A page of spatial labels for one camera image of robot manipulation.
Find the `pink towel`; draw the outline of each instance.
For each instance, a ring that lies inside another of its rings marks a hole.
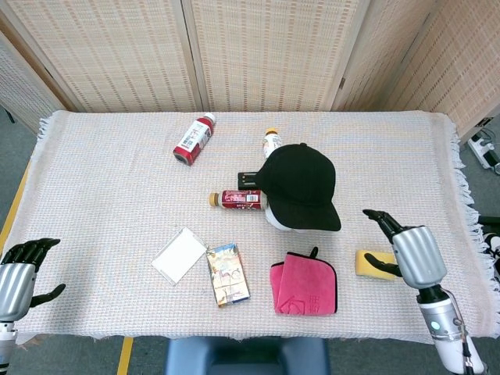
[[[271,266],[274,311],[289,315],[330,315],[337,312],[337,275],[327,262],[288,252]]]

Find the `yellow sponge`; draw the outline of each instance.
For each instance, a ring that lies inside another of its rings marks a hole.
[[[365,254],[370,253],[375,258],[384,263],[396,263],[396,259],[394,257],[394,253],[392,252],[368,252],[366,250],[358,250],[356,252],[356,275],[358,276],[370,276],[376,277],[377,279],[386,279],[392,280],[395,278],[394,275],[391,275],[387,272],[382,272],[365,259]]]

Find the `bottle label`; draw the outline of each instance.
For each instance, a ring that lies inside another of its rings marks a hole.
[[[225,190],[222,193],[222,207],[227,209],[262,209],[260,190]]]
[[[278,134],[267,134],[264,137],[264,142],[262,144],[262,150],[264,151],[264,157],[267,159],[269,155],[273,153],[274,150],[281,147],[283,142]]]
[[[192,152],[196,145],[199,144],[201,150],[205,147],[206,142],[209,141],[211,136],[212,132],[210,131],[209,126],[196,120],[189,127],[189,129],[187,129],[186,134],[177,146],[188,152]]]

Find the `dark blue chair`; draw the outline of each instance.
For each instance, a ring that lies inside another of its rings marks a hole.
[[[330,375],[327,341],[314,337],[171,340],[165,375]]]

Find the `robotic arm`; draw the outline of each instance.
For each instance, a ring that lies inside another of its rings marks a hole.
[[[398,264],[387,264],[371,254],[366,260],[375,268],[402,277],[419,291],[416,297],[427,328],[445,368],[456,374],[488,373],[450,291],[439,284],[446,267],[433,234],[425,226],[402,227],[391,215],[372,209],[363,210],[391,242]]]
[[[32,307],[59,296],[65,284],[46,295],[33,296],[34,283],[48,250],[59,240],[42,238],[11,248],[0,264],[0,375],[7,373],[10,357],[16,347],[14,323]]]

